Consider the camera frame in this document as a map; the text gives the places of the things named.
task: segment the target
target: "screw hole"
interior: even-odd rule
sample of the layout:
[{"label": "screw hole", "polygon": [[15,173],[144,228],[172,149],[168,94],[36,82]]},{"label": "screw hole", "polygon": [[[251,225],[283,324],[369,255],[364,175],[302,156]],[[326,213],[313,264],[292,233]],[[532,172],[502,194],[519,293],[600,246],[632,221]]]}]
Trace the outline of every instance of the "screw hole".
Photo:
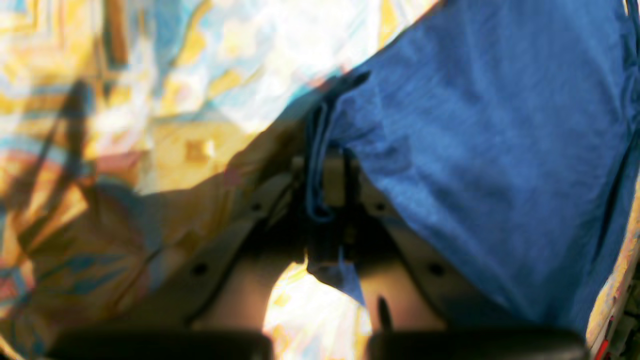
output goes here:
[{"label": "screw hole", "polygon": [[383,297],[378,298],[378,317],[380,318],[380,325],[382,331],[391,331],[393,329],[393,323],[391,322],[391,312],[389,311],[389,305]]},{"label": "screw hole", "polygon": [[429,271],[435,277],[443,277],[444,276],[444,268],[440,264],[436,264],[436,263],[430,264],[429,265]]},{"label": "screw hole", "polygon": [[208,269],[209,267],[207,266],[207,264],[199,263],[199,264],[196,264],[196,266],[194,266],[193,269],[191,269],[191,274],[195,277],[203,276]]}]

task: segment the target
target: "blue fabric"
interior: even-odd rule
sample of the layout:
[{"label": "blue fabric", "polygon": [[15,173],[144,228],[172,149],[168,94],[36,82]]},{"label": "blue fabric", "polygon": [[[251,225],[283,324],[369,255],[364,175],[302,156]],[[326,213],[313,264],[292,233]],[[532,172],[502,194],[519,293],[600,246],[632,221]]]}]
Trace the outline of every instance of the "blue fabric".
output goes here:
[{"label": "blue fabric", "polygon": [[447,0],[348,75],[370,73],[332,105],[332,138],[481,291],[584,333],[640,162],[632,17],[617,0]]}]

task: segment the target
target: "patterned fabric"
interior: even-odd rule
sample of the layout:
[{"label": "patterned fabric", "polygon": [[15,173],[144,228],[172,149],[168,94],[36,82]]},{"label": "patterned fabric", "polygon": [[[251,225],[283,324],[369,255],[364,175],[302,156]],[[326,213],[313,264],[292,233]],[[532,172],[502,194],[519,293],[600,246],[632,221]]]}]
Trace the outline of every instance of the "patterned fabric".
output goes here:
[{"label": "patterned fabric", "polygon": [[[224,228],[306,107],[274,128],[283,109],[435,2],[0,1],[4,351],[34,358],[159,286]],[[636,251],[632,224],[594,329]],[[280,358],[353,358],[364,310],[302,269],[284,274],[265,323]],[[317,315],[305,331],[282,315],[301,292],[323,299],[305,303]],[[342,309],[345,323],[318,307]]]}]

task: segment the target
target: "blue cloth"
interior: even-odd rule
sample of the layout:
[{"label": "blue cloth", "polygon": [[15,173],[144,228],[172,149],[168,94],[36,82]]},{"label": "blue cloth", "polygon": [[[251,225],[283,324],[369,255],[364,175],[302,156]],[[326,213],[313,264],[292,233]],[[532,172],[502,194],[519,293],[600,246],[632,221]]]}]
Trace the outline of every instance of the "blue cloth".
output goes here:
[{"label": "blue cloth", "polygon": [[640,162],[637,9],[447,0],[348,77],[332,139],[481,291],[584,333]]}]

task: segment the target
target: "colorful fabric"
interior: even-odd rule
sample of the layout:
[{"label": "colorful fabric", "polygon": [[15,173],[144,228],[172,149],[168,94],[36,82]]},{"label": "colorful fabric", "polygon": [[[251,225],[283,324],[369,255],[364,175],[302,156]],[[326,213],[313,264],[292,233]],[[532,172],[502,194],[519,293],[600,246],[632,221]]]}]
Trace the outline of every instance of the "colorful fabric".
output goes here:
[{"label": "colorful fabric", "polygon": [[[113,316],[159,286],[225,226],[281,146],[287,121],[241,150],[292,100],[370,57],[434,2],[1,1],[4,351],[33,358],[60,331]],[[362,309],[325,297],[326,307],[352,309],[342,319],[353,319],[361,348]],[[288,320],[268,319],[266,331],[286,343],[277,345],[282,358],[301,358],[308,344],[331,348],[325,334],[338,331],[318,318],[324,330],[296,341],[284,335],[296,328]]]}]

